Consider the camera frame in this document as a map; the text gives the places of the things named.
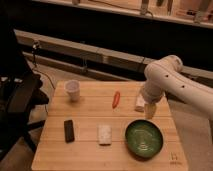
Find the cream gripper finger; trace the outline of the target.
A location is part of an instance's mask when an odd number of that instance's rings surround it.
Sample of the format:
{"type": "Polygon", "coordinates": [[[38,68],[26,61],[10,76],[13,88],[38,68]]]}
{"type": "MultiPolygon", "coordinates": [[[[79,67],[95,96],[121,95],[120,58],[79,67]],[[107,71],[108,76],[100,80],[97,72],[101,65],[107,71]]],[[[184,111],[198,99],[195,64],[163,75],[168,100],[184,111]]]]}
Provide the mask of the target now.
{"type": "Polygon", "coordinates": [[[145,117],[147,119],[152,119],[155,112],[156,112],[156,105],[155,104],[146,104],[144,107],[145,117]]]}

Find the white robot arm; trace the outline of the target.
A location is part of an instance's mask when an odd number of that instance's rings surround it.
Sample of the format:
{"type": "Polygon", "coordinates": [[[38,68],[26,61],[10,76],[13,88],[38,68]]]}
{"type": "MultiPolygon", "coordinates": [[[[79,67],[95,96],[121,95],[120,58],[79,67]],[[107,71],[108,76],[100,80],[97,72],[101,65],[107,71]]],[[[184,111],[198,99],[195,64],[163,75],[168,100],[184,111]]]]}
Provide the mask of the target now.
{"type": "Polygon", "coordinates": [[[197,108],[203,117],[213,120],[213,88],[181,75],[182,68],[183,62],[176,55],[149,63],[144,70],[146,81],[140,90],[144,101],[157,103],[164,92],[169,92],[197,108]]]}

